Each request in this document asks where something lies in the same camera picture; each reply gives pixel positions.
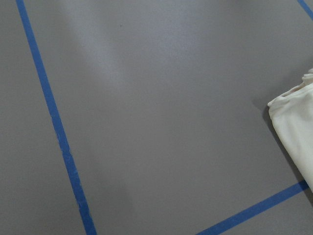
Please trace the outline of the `beige long-sleeve printed shirt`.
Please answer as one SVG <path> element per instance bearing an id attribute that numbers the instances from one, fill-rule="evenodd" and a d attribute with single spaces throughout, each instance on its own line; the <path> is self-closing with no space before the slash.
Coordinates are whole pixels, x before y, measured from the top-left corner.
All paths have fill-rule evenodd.
<path id="1" fill-rule="evenodd" d="M 313 188 L 313 70 L 268 103 L 273 128 L 297 169 Z"/>

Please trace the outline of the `brown table mat blue grid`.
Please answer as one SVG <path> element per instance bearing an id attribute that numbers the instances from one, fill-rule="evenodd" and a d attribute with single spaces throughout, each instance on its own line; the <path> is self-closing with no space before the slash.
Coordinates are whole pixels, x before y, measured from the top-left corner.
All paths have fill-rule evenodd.
<path id="1" fill-rule="evenodd" d="M 267 103 L 313 67 L 296 0 L 24 0 L 98 235 L 196 235 L 303 180 Z M 15 0 L 0 234 L 86 235 Z"/>

